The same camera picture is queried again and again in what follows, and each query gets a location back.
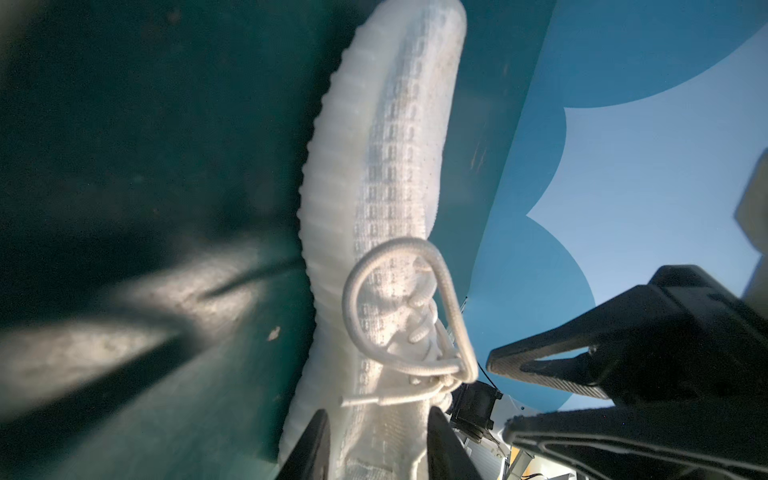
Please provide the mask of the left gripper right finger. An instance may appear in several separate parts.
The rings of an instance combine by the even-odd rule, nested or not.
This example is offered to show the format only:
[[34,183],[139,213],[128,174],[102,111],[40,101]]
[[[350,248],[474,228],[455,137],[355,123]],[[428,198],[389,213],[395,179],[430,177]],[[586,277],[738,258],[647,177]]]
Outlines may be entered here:
[[436,406],[428,416],[427,464],[430,480],[481,480],[446,415]]

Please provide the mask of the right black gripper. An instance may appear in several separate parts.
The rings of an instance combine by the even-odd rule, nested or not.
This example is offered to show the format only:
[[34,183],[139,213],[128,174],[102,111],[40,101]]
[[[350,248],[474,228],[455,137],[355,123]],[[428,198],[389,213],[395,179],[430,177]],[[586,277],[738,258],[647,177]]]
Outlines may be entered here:
[[767,323],[703,269],[659,268],[546,332],[492,350],[490,373],[619,404],[515,417],[503,437],[588,479],[764,479]]

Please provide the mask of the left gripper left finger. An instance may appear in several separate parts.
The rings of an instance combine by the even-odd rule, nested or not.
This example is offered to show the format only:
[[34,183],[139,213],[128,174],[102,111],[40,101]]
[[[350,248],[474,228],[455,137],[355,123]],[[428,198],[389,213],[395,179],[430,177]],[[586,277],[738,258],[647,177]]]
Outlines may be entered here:
[[331,432],[327,412],[319,409],[305,428],[276,480],[327,480]]

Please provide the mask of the white shoelace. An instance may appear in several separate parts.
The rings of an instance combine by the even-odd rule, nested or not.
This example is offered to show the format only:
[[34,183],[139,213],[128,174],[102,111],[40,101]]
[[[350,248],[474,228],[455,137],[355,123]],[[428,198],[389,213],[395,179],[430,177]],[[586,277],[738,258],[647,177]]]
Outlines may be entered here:
[[[375,312],[398,315],[404,325],[381,345],[371,340],[358,313],[360,292],[384,266],[411,259],[418,281],[399,301],[385,301]],[[345,408],[442,402],[478,378],[474,349],[463,320],[450,271],[440,251],[425,239],[402,237],[381,243],[351,269],[343,288],[341,313],[347,333],[361,354],[406,377],[405,384],[345,396]]]

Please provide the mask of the white knit sneaker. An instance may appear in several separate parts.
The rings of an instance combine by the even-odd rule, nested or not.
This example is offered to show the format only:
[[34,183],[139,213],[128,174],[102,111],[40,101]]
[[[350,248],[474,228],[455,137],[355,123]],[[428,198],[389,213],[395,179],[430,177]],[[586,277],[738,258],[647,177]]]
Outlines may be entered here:
[[[458,1],[385,1],[361,25],[331,75],[308,143],[297,216],[315,308],[307,361],[283,426],[286,462],[319,409],[329,417],[332,479],[424,479],[430,408],[448,400],[345,408],[345,396],[405,384],[352,343],[341,313],[355,264],[383,242],[429,241],[443,150],[467,30]],[[375,310],[414,290],[402,259],[372,274],[358,316],[381,345],[404,325]]]

